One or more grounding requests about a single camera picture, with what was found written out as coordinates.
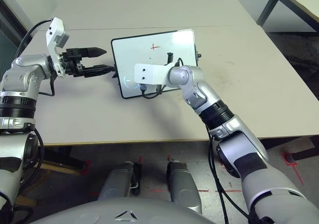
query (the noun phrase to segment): red cross mark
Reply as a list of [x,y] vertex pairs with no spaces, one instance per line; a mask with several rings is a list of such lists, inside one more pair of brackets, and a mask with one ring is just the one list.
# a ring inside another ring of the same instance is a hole
[[154,46],[154,43],[153,43],[153,47],[151,47],[151,49],[153,49],[154,51],[155,48],[159,48],[159,46]]
[[296,166],[298,165],[298,163],[296,163],[296,162],[295,162],[295,163],[289,163],[289,162],[287,161],[287,159],[286,159],[286,154],[285,154],[285,153],[282,154],[282,157],[283,157],[284,162],[286,163],[287,166],[292,166],[292,167],[293,167],[294,172],[296,173],[297,177],[299,178],[301,184],[304,185],[304,181],[303,181],[303,179],[301,178],[299,172],[298,172],[297,169],[296,169]]

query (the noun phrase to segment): black frame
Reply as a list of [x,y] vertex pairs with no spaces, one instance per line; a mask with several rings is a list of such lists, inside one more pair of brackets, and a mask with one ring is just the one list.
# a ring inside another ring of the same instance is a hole
[[[141,37],[141,36],[151,36],[151,35],[158,35],[158,34],[165,34],[165,33],[171,33],[171,32],[176,32],[176,31],[182,31],[182,30],[188,30],[188,29],[181,29],[181,30],[173,30],[173,31],[163,31],[163,32],[157,32],[157,33],[151,33],[151,34],[145,34],[145,35],[137,35],[137,36],[126,36],[126,37],[119,37],[119,38],[114,38],[111,40],[111,47],[112,47],[112,53],[113,53],[113,59],[114,59],[114,67],[115,67],[115,74],[117,74],[118,76],[118,81],[119,81],[119,86],[120,86],[120,91],[121,91],[121,96],[123,99],[130,99],[130,98],[135,98],[135,97],[140,97],[142,95],[139,96],[132,96],[132,97],[124,97],[123,93],[122,93],[122,87],[121,87],[121,82],[120,82],[120,76],[119,76],[119,72],[118,72],[118,68],[116,65],[116,60],[115,60],[115,55],[114,55],[114,49],[113,49],[113,41],[115,40],[122,40],[122,39],[127,39],[127,38],[134,38],[134,37]],[[196,43],[194,42],[194,49],[195,49],[195,55],[196,53]]]
[[316,32],[319,32],[319,22],[314,20],[311,16],[309,16],[306,12],[300,9],[296,4],[294,4],[290,0],[268,0],[264,10],[260,14],[256,23],[260,26],[263,26],[270,13],[274,9],[275,5],[278,1],[281,1],[286,7],[288,7],[291,11],[293,11],[296,15],[298,15],[302,20],[304,20],[309,26],[311,26]]

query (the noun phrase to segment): red tape mark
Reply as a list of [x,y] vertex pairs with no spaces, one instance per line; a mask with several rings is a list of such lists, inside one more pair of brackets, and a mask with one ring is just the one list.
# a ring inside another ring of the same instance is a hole
[[86,169],[80,172],[83,175],[89,173],[90,166],[91,166],[91,160],[87,160],[87,161],[84,161],[84,162],[86,163]]
[[225,165],[223,164],[223,162],[220,159],[218,161],[220,163],[221,168],[225,168]]
[[98,195],[100,195],[100,193],[89,193],[90,197],[94,197],[94,196],[98,196]]
[[296,163],[296,162],[294,162],[294,163],[289,163],[289,162],[287,161],[287,159],[286,159],[286,153],[282,153],[282,157],[283,157],[284,162],[285,162],[285,164],[286,164],[287,166],[292,166],[292,167],[293,167],[293,169],[294,169],[294,171],[295,171],[295,173],[296,173],[296,175],[297,175],[299,181],[301,182],[302,185],[304,185],[303,179],[301,178],[301,176],[300,176],[300,174],[299,174],[299,172],[297,171],[297,168],[296,168],[296,166],[298,165],[298,163]]
[[155,188],[155,189],[152,189],[152,192],[154,193],[168,192],[168,189]]

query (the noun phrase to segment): white bracket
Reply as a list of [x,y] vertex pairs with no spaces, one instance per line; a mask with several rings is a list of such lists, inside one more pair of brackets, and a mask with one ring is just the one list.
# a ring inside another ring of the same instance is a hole
[[64,30],[62,20],[55,17],[46,31],[45,36],[46,46],[51,56],[56,74],[59,77],[63,77],[65,75],[65,70],[61,66],[60,55],[56,48],[63,48],[70,35]]
[[141,64],[134,67],[134,81],[138,84],[168,85],[167,75],[175,63],[163,65]]

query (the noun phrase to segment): whiteboard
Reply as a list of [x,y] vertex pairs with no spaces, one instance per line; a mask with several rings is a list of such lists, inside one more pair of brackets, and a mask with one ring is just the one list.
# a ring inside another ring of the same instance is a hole
[[[168,31],[140,36],[115,38],[111,41],[118,73],[121,95],[124,99],[141,96],[140,85],[134,82],[137,63],[166,65],[167,53],[173,53],[173,62],[180,57],[184,65],[197,66],[194,31]],[[164,91],[175,88],[165,87]],[[156,85],[147,85],[145,94],[156,92]]]

